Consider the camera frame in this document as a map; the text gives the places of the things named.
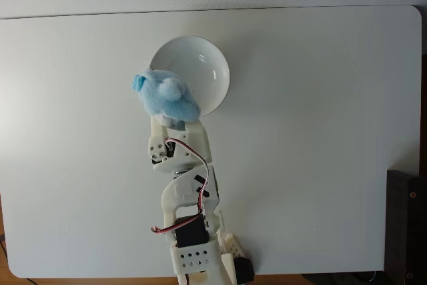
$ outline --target stuffed animal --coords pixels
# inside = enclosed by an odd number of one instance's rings
[[[171,71],[147,69],[133,78],[133,89],[145,110],[165,127],[184,130],[186,121],[200,117],[199,105],[188,86]]]

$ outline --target red and white wire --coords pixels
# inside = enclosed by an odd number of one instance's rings
[[[200,215],[203,214],[203,192],[205,191],[205,187],[207,185],[207,179],[209,178],[209,167],[207,166],[206,161],[203,159],[203,157],[201,157],[197,152],[195,152],[191,147],[189,147],[186,143],[184,143],[183,141],[180,141],[178,139],[175,138],[167,138],[165,140],[165,143],[175,143],[178,144],[182,147],[184,147],[187,151],[189,151],[191,154],[193,154],[195,157],[197,157],[202,164],[205,166],[206,168],[206,179],[205,182],[203,183],[203,185],[201,186],[201,189],[199,191],[199,198],[197,200],[197,208],[199,209],[199,212],[196,215],[193,215],[192,217],[178,223],[178,224],[174,224],[170,227],[166,227],[163,229],[158,228],[157,226],[153,226],[151,227],[151,230],[155,233],[155,234],[164,234],[166,232],[170,232],[172,230],[176,230],[184,225],[187,225],[188,223],[191,223],[192,221],[196,220],[199,218]]]

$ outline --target black box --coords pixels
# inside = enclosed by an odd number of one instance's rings
[[[427,284],[427,179],[387,171],[384,272],[395,285]]]

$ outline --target white tabletop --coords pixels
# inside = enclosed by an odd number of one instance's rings
[[[417,172],[413,7],[0,21],[0,191],[19,277],[172,276],[171,178],[147,157],[133,75],[179,35],[214,42],[226,100],[202,119],[226,228],[258,274],[381,270],[386,170]]]

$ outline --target white bowl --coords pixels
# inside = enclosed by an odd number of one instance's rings
[[[221,105],[230,86],[230,71],[224,55],[201,37],[182,36],[168,41],[157,50],[149,67],[177,73],[199,104],[201,117]]]

